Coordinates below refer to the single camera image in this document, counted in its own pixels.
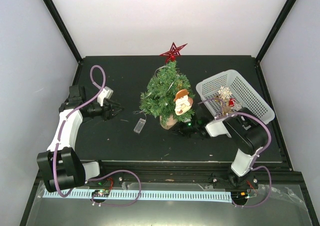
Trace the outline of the clear battery box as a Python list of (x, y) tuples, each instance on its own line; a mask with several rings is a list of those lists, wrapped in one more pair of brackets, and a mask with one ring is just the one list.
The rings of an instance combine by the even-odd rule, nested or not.
[(142, 119), (140, 118), (139, 121), (137, 122), (137, 124), (135, 125), (134, 127), (134, 132), (137, 133), (137, 134), (140, 134), (140, 132), (142, 131), (144, 125), (146, 123), (146, 120), (145, 119)]

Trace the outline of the wooden santa ornament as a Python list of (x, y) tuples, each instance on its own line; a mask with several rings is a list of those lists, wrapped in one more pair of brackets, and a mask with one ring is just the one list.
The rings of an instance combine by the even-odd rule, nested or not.
[(189, 96), (189, 91), (187, 89), (182, 89), (178, 91), (175, 95), (175, 114), (177, 116), (185, 114), (188, 110), (191, 109), (193, 105), (193, 99)]

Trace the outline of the small green christmas tree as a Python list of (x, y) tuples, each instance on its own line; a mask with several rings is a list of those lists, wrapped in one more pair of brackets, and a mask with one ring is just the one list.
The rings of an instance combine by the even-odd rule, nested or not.
[(194, 116), (195, 94), (187, 76), (179, 71), (176, 61), (156, 69), (145, 92), (140, 95), (140, 110), (159, 118), (165, 129), (178, 122), (188, 122)]

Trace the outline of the white perforated plastic basket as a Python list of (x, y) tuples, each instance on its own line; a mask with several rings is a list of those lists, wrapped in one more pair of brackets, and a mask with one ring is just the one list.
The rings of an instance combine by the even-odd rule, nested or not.
[(222, 115), (221, 103), (213, 99), (219, 95), (221, 87), (228, 87), (232, 92), (232, 98), (237, 103), (240, 103), (242, 107), (248, 108), (265, 124), (269, 124), (274, 120), (275, 113), (273, 109), (236, 70), (223, 71), (196, 85), (197, 93), (213, 116)]

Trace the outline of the red star tree topper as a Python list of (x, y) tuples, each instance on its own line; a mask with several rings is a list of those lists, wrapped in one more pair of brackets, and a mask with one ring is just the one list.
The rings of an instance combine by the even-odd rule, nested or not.
[(181, 53), (180, 51), (185, 47), (187, 46), (188, 44), (183, 44), (183, 45), (180, 45), (180, 46), (177, 46), (175, 44), (175, 42), (172, 43), (170, 49), (162, 54), (160, 54), (160, 56), (162, 57), (165, 57), (165, 63), (168, 63), (170, 61), (175, 61), (176, 60), (176, 57), (179, 57), (181, 56)]

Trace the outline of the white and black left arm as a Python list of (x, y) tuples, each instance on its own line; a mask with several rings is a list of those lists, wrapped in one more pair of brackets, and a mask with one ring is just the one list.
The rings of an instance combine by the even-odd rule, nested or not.
[[(60, 190), (83, 186), (89, 179), (95, 185), (103, 185), (107, 181), (107, 172), (102, 170), (99, 162), (81, 163), (75, 152), (77, 133), (83, 119), (100, 116), (104, 121), (114, 118), (124, 108), (111, 100), (113, 90), (104, 87), (102, 92), (84, 107), (73, 112), (73, 109), (86, 102), (83, 86), (70, 86), (69, 96), (59, 107), (59, 123), (53, 140), (45, 152), (37, 156), (37, 164), (47, 191), (55, 192), (53, 169)], [(56, 166), (54, 167), (54, 151), (57, 149)]]

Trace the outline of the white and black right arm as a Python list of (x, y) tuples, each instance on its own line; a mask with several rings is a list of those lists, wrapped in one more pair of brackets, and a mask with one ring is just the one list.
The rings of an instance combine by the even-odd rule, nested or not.
[(172, 131), (179, 136), (209, 139), (227, 136), (237, 147), (236, 155), (230, 169), (223, 176), (214, 176), (217, 181), (226, 182), (232, 188), (244, 184), (253, 165), (260, 154), (270, 145), (272, 136), (264, 122), (251, 110), (243, 107), (235, 112), (208, 118), (195, 117), (188, 122), (178, 122)]

